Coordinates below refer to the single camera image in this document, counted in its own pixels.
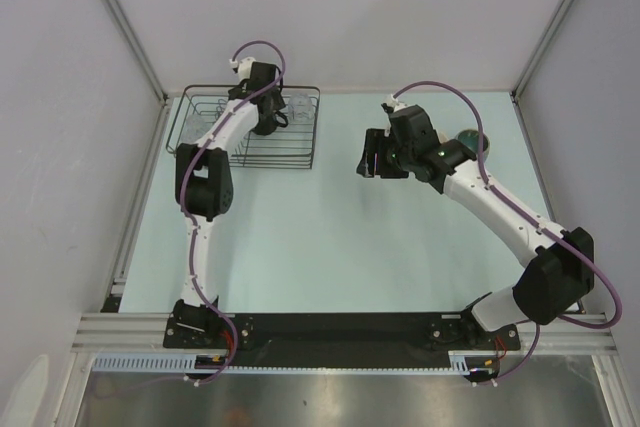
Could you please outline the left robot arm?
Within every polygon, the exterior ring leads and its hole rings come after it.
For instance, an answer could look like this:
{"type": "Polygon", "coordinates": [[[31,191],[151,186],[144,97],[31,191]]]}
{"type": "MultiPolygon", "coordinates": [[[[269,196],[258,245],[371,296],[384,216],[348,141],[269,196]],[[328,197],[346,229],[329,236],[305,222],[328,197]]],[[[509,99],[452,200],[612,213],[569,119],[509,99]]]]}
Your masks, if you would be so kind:
{"type": "Polygon", "coordinates": [[[284,108],[283,70],[252,57],[231,65],[239,83],[229,90],[224,110],[198,139],[176,149],[175,196],[186,218],[187,274],[167,325],[167,346],[207,348],[229,335],[231,328],[218,311],[218,293],[207,282],[215,230],[234,196],[230,153],[248,133],[270,135],[288,124],[278,120],[284,108]]]}

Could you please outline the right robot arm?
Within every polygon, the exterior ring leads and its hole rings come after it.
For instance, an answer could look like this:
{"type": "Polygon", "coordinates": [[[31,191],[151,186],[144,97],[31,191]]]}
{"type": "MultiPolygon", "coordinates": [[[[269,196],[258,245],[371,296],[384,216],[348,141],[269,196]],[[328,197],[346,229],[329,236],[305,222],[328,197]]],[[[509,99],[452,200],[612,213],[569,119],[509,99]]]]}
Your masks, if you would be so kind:
{"type": "Polygon", "coordinates": [[[589,293],[594,274],[588,267],[594,242],[582,228],[567,231],[538,215],[480,172],[477,155],[457,139],[441,141],[418,105],[383,105],[389,125],[365,134],[356,168],[364,178],[427,183],[459,203],[488,227],[514,254],[524,271],[512,286],[474,301],[461,323],[463,340],[484,348],[499,329],[532,321],[547,325],[589,293]]]}

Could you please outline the pink ceramic mug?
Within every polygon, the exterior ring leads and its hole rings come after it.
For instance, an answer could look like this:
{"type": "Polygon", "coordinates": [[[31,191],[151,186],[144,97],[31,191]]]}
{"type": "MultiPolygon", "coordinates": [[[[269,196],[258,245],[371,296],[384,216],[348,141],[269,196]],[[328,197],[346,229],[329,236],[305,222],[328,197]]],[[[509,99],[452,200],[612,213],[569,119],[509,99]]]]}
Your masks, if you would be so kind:
{"type": "Polygon", "coordinates": [[[441,144],[444,144],[444,143],[449,141],[449,137],[444,132],[437,131],[436,134],[437,134],[438,140],[439,140],[439,142],[441,144]]]}

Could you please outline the black ceramic mug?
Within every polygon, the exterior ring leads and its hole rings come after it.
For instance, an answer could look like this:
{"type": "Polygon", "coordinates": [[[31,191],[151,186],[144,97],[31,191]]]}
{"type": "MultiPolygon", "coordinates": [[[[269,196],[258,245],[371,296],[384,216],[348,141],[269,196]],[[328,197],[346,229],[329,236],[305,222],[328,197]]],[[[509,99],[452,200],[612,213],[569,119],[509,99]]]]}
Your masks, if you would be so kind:
{"type": "Polygon", "coordinates": [[[280,110],[260,113],[257,125],[252,132],[258,136],[269,136],[279,128],[286,128],[289,125],[288,117],[280,110]]]}

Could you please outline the green speckled ceramic mug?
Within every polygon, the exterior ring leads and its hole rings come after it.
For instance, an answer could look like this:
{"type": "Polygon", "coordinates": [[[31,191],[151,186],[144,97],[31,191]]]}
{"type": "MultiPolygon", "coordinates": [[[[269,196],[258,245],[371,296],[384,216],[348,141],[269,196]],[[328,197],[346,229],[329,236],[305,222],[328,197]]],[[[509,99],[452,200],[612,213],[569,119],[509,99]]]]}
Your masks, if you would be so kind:
{"type": "Polygon", "coordinates": [[[456,134],[455,139],[468,147],[475,154],[482,152],[484,160],[489,157],[491,143],[486,134],[480,134],[476,129],[464,129],[456,134]]]}

